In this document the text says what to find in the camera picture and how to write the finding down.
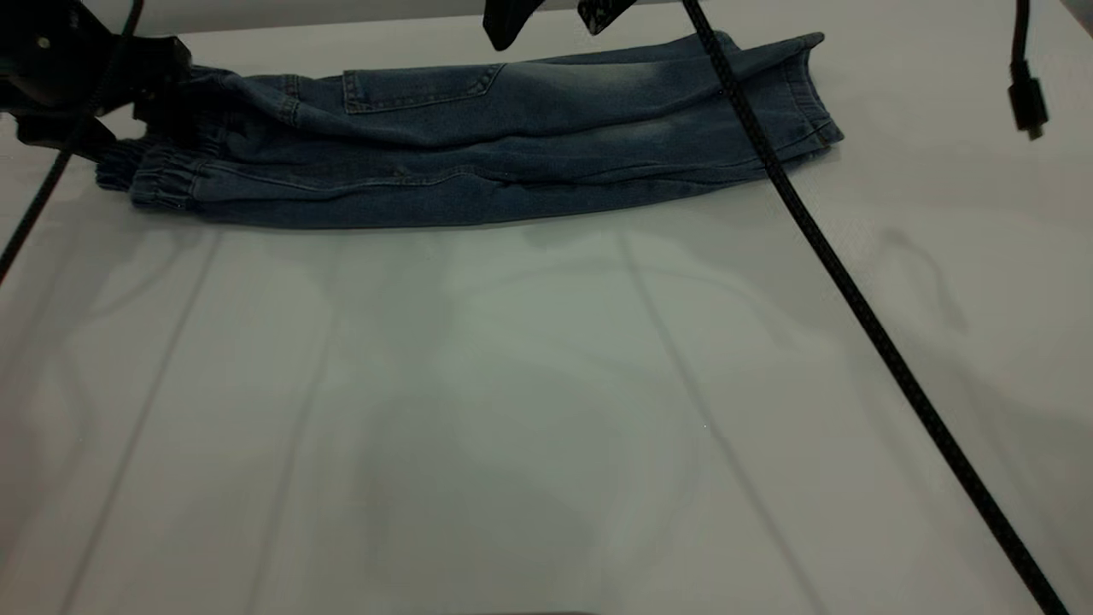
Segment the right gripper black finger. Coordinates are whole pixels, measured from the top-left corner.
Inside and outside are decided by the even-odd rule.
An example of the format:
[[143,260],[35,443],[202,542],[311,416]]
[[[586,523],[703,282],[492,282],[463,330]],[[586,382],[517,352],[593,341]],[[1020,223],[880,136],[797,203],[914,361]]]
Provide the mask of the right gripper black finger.
[[579,0],[576,8],[589,34],[599,35],[633,4],[635,0]]
[[487,0],[482,13],[482,27],[487,40],[498,51],[508,50],[527,20],[534,15],[543,0]]

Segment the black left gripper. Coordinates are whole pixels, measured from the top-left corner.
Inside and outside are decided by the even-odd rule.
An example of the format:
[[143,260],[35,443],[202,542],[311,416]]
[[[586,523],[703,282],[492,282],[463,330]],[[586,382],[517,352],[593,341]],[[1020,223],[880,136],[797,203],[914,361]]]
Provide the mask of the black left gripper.
[[[77,120],[19,116],[67,115],[85,108],[99,86],[120,35],[105,27],[79,1],[1,3],[1,109],[15,114],[16,137],[32,147],[102,159],[116,137],[91,120],[74,140]],[[189,76],[192,54],[179,38],[133,38],[126,43],[114,88],[129,100],[158,95]]]

